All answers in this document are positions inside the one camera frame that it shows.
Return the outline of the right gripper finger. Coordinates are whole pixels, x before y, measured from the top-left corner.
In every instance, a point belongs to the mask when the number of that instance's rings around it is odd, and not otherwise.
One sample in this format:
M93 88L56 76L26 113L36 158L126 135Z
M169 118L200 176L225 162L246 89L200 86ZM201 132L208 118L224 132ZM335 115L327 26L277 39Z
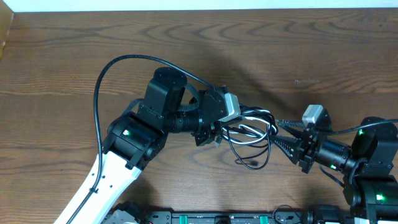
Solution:
M298 129L296 129L296 128L301 128L302 130L305 129L305 126L301 121L278 119L276 122L280 128L284 129L294 137L301 137L303 135L303 131L299 131Z
M298 163L300 148L302 145L302 141L300 139L281 135L272 135L270 140L271 143L275 144L293 164Z

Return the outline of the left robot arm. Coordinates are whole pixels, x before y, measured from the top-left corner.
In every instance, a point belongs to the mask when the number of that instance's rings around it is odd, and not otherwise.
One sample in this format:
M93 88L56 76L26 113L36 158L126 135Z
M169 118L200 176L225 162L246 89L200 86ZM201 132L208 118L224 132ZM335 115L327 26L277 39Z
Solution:
M221 133L222 123L239 116L239 103L225 87L197 91L175 68L154 72L143 99L108 128L103 155L57 218L57 223L100 223L119 196L165 146L170 133L191 133L197 146Z

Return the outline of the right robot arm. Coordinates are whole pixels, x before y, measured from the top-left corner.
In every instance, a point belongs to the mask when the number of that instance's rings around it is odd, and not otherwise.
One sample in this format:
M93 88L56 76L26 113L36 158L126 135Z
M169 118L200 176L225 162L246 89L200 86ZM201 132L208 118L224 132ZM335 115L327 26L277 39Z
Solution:
M370 116L354 128L334 131L329 116L304 124L301 131L290 121L279 121L290 135L272 135L293 164L309 173L315 163L343 174L339 183L352 216L397 221L397 179L391 175L397 153L397 120Z

